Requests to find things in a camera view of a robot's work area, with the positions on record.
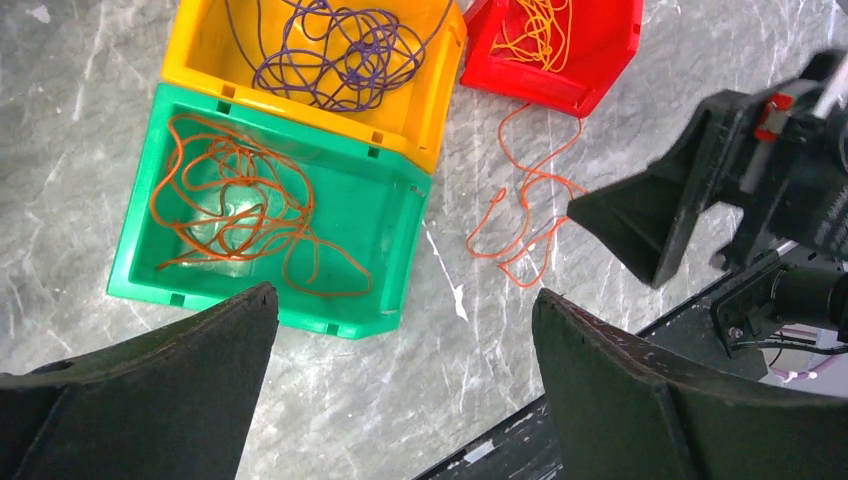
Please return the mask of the yellow plastic bin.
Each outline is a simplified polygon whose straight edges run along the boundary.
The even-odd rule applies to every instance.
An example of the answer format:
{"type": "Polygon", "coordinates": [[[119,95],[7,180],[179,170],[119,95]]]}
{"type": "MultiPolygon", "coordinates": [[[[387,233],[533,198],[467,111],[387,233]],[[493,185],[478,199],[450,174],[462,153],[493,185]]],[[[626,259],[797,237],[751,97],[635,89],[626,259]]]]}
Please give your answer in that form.
{"type": "Polygon", "coordinates": [[[183,1],[161,74],[432,173],[465,40],[455,1],[183,1]]]}

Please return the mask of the red plastic bin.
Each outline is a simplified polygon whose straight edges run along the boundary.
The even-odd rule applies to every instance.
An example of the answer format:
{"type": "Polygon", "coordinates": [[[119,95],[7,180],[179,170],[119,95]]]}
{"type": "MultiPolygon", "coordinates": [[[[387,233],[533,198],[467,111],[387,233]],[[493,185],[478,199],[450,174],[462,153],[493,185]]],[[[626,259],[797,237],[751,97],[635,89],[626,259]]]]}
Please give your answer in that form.
{"type": "Polygon", "coordinates": [[[588,116],[635,56],[642,0],[474,1],[462,85],[588,116]]]}

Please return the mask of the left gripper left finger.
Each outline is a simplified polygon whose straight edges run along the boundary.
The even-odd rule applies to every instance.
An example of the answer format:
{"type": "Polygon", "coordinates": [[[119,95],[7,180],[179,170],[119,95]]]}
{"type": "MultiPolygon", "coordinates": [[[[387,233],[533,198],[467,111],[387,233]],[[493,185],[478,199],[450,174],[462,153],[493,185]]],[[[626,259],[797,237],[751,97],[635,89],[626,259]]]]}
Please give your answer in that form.
{"type": "Polygon", "coordinates": [[[107,348],[1,377],[5,479],[232,479],[272,345],[261,283],[107,348]]]}

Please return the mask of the green plastic bin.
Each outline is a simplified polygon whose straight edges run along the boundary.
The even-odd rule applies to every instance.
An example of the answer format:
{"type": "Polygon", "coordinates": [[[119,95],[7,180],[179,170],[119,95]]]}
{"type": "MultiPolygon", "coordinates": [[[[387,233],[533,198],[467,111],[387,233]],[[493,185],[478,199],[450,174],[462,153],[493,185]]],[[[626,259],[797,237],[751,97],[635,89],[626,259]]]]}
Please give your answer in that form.
{"type": "Polygon", "coordinates": [[[202,310],[269,282],[284,326],[388,332],[431,183],[397,153],[161,84],[107,290],[202,310]]]}

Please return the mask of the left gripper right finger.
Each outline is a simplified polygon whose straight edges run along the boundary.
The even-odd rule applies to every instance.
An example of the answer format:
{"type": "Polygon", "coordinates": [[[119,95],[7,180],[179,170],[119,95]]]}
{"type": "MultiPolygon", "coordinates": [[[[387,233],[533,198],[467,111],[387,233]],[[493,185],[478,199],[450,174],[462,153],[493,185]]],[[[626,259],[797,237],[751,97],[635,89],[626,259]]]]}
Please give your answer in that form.
{"type": "Polygon", "coordinates": [[[847,402],[723,373],[543,289],[532,335],[568,479],[843,479],[847,402]]]}

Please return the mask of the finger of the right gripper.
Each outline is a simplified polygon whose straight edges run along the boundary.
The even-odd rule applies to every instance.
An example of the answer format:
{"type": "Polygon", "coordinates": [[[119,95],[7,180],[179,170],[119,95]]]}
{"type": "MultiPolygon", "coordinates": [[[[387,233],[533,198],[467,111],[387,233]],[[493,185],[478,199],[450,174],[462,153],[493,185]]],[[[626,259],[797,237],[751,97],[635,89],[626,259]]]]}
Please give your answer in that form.
{"type": "Polygon", "coordinates": [[[697,219],[714,203],[718,178],[732,163],[730,149],[748,125],[747,94],[714,94],[663,156],[571,201],[567,214],[640,282],[658,288],[678,271],[697,219]]]}

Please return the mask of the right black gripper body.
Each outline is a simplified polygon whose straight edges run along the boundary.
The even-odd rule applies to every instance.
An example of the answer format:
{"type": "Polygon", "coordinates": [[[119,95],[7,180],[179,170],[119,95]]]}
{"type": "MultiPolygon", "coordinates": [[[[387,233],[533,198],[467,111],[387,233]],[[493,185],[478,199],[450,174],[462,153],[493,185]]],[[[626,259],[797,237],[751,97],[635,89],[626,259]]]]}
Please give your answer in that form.
{"type": "Polygon", "coordinates": [[[740,134],[728,203],[743,219],[713,257],[731,270],[775,242],[847,258],[847,52],[817,52],[800,75],[764,93],[740,134]]]}

